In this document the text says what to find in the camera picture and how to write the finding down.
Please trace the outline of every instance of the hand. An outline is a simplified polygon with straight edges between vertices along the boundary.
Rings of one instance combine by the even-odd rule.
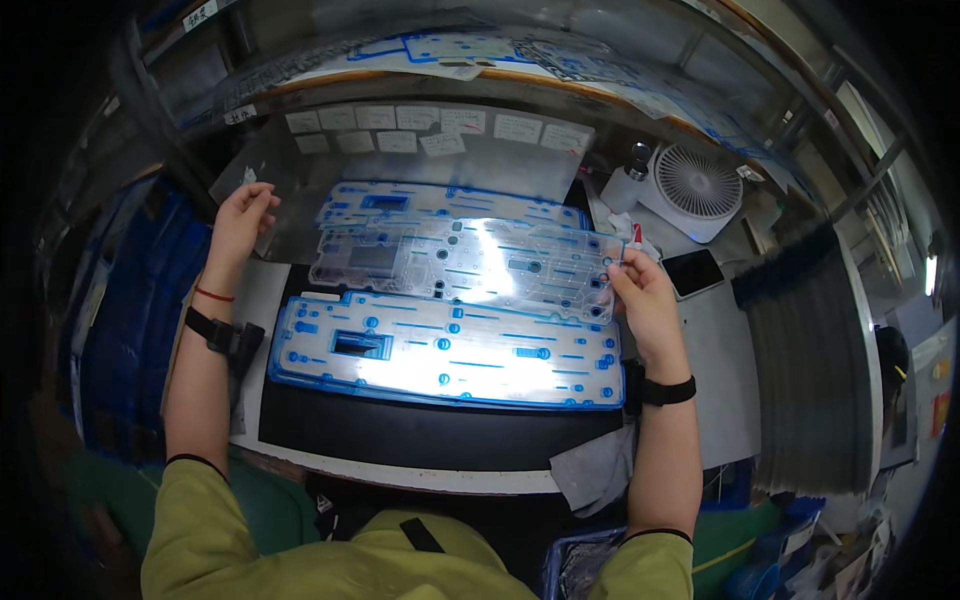
[[[624,251],[623,267],[610,265],[607,275],[626,309],[647,378],[661,385],[684,383],[690,367],[670,277],[650,256],[633,248]]]
[[[220,204],[200,282],[202,289],[219,296],[233,296],[256,236],[276,221],[267,213],[268,208],[280,204],[273,191],[272,183],[241,185]]]

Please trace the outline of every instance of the yellow-green shirt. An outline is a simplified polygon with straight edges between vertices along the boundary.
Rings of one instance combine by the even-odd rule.
[[[443,553],[413,548],[399,528],[412,517]],[[692,598],[692,562],[693,546],[679,536],[637,536],[607,561],[590,598]],[[227,482],[193,460],[177,460],[163,472],[141,587],[145,600],[537,598],[480,534],[445,516],[384,511],[351,541],[261,557]]]

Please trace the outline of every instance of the smartphone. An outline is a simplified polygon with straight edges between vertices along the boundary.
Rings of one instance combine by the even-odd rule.
[[[709,250],[698,250],[680,256],[664,258],[663,269],[673,281],[677,300],[685,300],[723,283],[720,265]]]

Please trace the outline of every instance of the black wristband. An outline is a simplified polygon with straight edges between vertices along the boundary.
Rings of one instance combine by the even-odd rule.
[[[233,325],[216,319],[210,320],[193,306],[187,307],[183,322],[206,340],[207,348],[229,356],[233,343]]]
[[[680,404],[697,395],[697,382],[693,375],[684,383],[677,385],[661,385],[649,379],[644,379],[640,391],[640,401],[653,406],[664,404]]]

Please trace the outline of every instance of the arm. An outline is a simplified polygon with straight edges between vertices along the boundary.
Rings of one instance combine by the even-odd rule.
[[[257,234],[274,223],[275,218],[266,214],[267,208],[280,203],[273,190],[270,183],[243,185],[221,204],[200,289],[233,296]],[[231,302],[195,294],[193,307],[208,319],[232,322]],[[163,420],[168,460],[192,454],[227,476],[227,358],[207,348],[206,340],[189,327],[180,339]]]
[[[670,277],[649,256],[629,248],[624,266],[611,265],[608,273],[626,309],[647,378],[661,385],[684,383],[690,367]],[[628,491],[627,535],[676,529],[692,539],[702,491],[695,401],[644,405]]]

